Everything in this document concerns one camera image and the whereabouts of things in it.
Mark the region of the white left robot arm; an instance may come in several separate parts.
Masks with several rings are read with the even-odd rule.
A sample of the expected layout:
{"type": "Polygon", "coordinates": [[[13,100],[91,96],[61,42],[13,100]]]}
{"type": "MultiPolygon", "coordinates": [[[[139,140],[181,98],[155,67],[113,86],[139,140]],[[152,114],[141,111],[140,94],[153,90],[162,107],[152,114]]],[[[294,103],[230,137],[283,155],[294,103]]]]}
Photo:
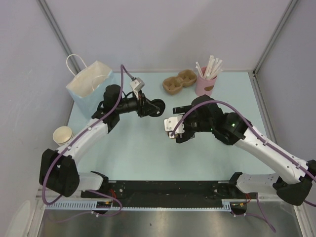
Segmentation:
{"type": "Polygon", "coordinates": [[[122,88],[119,85],[107,86],[103,101],[99,103],[86,127],[65,145],[43,152],[39,177],[43,194],[46,189],[65,197],[76,191],[87,190],[92,190],[100,198],[108,194],[109,185],[104,182],[104,175],[96,171],[79,173],[77,165],[99,139],[113,130],[119,122],[120,114],[136,111],[140,117],[145,116],[144,107],[148,101],[142,87],[142,84],[131,83],[133,96],[122,98],[122,88]]]}

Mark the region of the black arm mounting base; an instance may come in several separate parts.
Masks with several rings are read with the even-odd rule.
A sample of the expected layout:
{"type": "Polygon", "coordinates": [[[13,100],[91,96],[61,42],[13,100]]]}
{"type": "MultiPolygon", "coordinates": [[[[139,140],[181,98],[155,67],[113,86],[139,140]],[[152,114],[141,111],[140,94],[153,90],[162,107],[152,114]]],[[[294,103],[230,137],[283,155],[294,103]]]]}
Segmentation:
{"type": "Polygon", "coordinates": [[[101,199],[99,194],[110,195],[120,202],[225,200],[246,202],[255,199],[255,193],[245,194],[228,181],[105,181],[101,188],[93,192],[81,192],[82,198],[101,199]]]}

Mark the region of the single black cup lid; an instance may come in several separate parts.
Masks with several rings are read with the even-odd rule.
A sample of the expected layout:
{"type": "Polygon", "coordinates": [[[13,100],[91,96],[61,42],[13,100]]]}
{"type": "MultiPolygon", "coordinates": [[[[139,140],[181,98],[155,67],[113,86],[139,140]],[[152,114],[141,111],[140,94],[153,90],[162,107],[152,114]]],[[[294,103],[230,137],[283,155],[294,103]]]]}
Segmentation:
{"type": "Polygon", "coordinates": [[[151,101],[151,103],[153,105],[155,105],[156,107],[158,107],[158,110],[155,111],[154,113],[150,114],[151,117],[160,117],[164,110],[165,110],[165,103],[163,100],[161,99],[154,99],[151,101]]]}

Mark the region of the brown paper cups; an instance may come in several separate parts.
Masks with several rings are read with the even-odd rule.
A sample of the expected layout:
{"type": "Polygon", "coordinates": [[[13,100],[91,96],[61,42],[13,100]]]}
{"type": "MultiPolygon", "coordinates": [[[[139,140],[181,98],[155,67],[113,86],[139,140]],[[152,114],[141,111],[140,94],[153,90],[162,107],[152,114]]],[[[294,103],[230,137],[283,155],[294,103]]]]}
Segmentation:
{"type": "Polygon", "coordinates": [[[74,133],[68,126],[61,126],[57,128],[52,135],[53,141],[62,146],[69,142],[74,137],[74,133]]]}

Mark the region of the light blue paper bag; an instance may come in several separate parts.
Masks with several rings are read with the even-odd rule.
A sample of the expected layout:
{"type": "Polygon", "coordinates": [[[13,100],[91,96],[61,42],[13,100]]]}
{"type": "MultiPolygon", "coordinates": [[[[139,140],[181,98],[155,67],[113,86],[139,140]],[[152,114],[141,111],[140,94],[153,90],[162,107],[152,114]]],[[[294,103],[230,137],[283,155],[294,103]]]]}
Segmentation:
{"type": "Polygon", "coordinates": [[[83,116],[90,119],[99,103],[103,101],[106,87],[118,81],[113,70],[100,61],[85,65],[83,70],[73,76],[66,89],[83,116]]]}

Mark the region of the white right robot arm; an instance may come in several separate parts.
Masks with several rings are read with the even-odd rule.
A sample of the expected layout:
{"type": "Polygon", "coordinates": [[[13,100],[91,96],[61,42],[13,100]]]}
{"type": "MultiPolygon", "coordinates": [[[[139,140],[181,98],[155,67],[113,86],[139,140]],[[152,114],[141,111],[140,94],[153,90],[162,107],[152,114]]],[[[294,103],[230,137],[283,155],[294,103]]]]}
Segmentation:
{"type": "Polygon", "coordinates": [[[193,139],[198,132],[210,132],[223,144],[252,154],[274,171],[267,175],[236,172],[228,185],[231,197],[265,193],[295,206],[307,203],[306,198],[316,180],[315,160],[306,161],[287,152],[233,106],[207,95],[197,97],[188,106],[173,108],[173,114],[164,120],[164,130],[176,143],[193,139]]]}

